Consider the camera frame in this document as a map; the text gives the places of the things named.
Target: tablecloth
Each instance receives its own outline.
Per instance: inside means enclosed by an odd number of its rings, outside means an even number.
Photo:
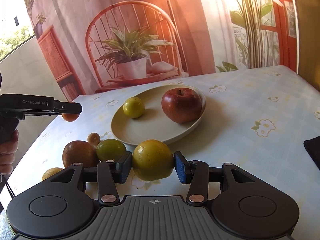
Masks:
[[[91,132],[113,138],[110,123],[124,101],[164,84],[197,87],[207,106],[199,126],[169,145],[188,160],[212,167],[232,162],[290,195],[300,209],[293,232],[295,240],[320,239],[320,171],[303,147],[303,141],[320,135],[320,93],[285,66],[216,73],[162,81],[90,96],[79,96],[83,112],[70,123],[58,116],[31,146],[9,178],[15,194],[39,183],[52,167],[63,167],[62,152],[73,140],[86,140]],[[173,171],[166,179],[144,182],[131,171],[119,195],[182,195],[189,185],[179,183]],[[96,185],[87,194],[97,197]],[[220,193],[209,184],[209,198]],[[10,196],[5,188],[0,201],[6,209]]]

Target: citrus fruit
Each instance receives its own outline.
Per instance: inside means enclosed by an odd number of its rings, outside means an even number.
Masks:
[[[97,146],[100,142],[100,135],[97,133],[93,132],[88,135],[87,139],[88,143],[90,143],[93,146]]]
[[[78,119],[79,114],[62,114],[62,117],[67,122],[73,122]]]
[[[83,163],[84,168],[96,167],[99,163],[96,149],[85,141],[68,143],[63,150],[62,161],[65,168],[73,163]]]
[[[123,111],[130,118],[138,118],[144,114],[145,108],[140,98],[133,97],[124,102]]]
[[[41,181],[51,177],[52,175],[58,173],[59,171],[62,171],[63,168],[51,168],[51,169],[48,169],[42,176],[42,179]]]
[[[173,155],[167,145],[158,140],[140,143],[132,155],[132,168],[139,179],[164,179],[172,173]]]
[[[97,156],[100,161],[114,160],[119,161],[126,152],[124,144],[115,139],[107,139],[100,142],[97,146]]]

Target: white pot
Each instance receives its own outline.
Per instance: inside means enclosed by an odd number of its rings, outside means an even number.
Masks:
[[[117,64],[119,72],[125,79],[139,79],[147,77],[147,59]]]

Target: printed backdrop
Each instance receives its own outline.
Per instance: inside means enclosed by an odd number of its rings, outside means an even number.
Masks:
[[[139,84],[286,65],[296,71],[292,0],[25,0],[70,101]]]

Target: plate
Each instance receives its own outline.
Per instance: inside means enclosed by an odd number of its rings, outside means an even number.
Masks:
[[[198,93],[202,101],[201,116],[198,120],[187,123],[175,123],[163,112],[161,99],[165,92],[174,88],[190,88]],[[136,146],[139,143],[155,139],[170,144],[189,134],[200,123],[205,110],[205,96],[197,88],[187,85],[165,85],[146,90],[136,97],[145,105],[145,114],[131,119],[124,114],[123,105],[116,111],[111,121],[113,135],[119,141]]]

